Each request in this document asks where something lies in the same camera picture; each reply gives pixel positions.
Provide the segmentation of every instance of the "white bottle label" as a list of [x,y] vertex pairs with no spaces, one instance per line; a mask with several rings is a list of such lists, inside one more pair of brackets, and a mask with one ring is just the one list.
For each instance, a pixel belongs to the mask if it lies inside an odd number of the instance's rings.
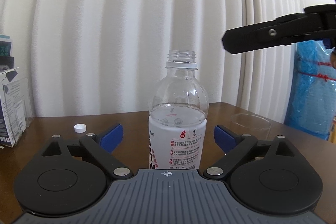
[[206,124],[205,119],[193,127],[170,127],[149,117],[150,168],[199,168]]

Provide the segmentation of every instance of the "glass cup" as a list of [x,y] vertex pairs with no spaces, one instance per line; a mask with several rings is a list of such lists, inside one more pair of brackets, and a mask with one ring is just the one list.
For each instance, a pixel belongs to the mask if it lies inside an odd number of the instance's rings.
[[271,123],[255,114],[238,113],[231,116],[229,129],[238,135],[251,134],[259,140],[266,140]]

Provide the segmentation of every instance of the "white curtain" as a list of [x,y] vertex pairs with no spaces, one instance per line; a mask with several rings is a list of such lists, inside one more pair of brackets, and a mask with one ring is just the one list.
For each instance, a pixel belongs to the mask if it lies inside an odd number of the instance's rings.
[[0,0],[38,116],[147,110],[169,49],[194,50],[211,102],[282,121],[293,48],[231,55],[226,29],[299,12],[301,0]]
[[[246,0],[245,3],[247,25],[300,13],[303,8],[303,0]],[[244,54],[238,105],[283,122],[292,85],[293,63],[294,45]]]

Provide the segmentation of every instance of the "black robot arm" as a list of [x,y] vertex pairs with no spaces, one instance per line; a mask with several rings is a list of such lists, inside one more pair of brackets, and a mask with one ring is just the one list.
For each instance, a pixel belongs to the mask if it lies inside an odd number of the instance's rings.
[[306,7],[304,13],[228,30],[222,41],[225,50],[237,54],[308,40],[323,40],[326,48],[334,48],[335,39],[336,4],[328,4]]

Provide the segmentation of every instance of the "clear plastic bottle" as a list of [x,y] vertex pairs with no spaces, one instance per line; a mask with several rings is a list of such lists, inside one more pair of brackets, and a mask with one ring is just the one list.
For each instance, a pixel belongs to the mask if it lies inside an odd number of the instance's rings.
[[150,168],[199,168],[209,101],[195,78],[195,56],[169,51],[167,76],[149,100]]

